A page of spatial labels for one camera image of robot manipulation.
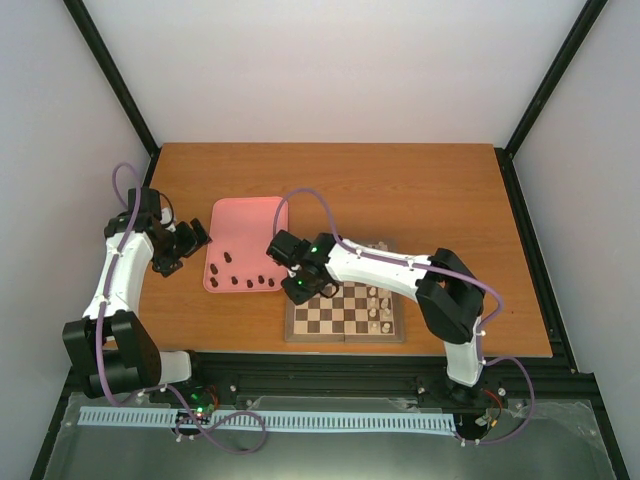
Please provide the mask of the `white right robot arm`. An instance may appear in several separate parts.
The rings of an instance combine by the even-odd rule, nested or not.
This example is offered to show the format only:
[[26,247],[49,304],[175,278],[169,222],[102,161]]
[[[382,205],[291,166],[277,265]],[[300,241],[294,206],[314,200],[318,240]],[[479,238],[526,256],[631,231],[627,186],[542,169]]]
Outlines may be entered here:
[[375,250],[321,233],[314,240],[278,231],[266,255],[287,270],[281,282],[296,305],[348,282],[386,289],[415,302],[427,329],[444,343],[451,386],[471,389],[481,379],[479,329],[488,287],[451,251],[406,255]]

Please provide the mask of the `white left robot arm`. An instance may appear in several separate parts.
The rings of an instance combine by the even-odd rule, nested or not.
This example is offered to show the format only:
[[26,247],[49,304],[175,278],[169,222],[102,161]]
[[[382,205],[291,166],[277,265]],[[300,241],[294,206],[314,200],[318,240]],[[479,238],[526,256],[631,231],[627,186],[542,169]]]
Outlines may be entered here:
[[82,317],[67,323],[62,339],[74,373],[89,398],[172,384],[186,402],[201,400],[208,378],[189,351],[162,352],[139,319],[146,271],[167,278],[183,260],[211,242],[201,222],[177,223],[173,208],[149,187],[128,191],[124,212],[104,229],[106,257],[95,294]]

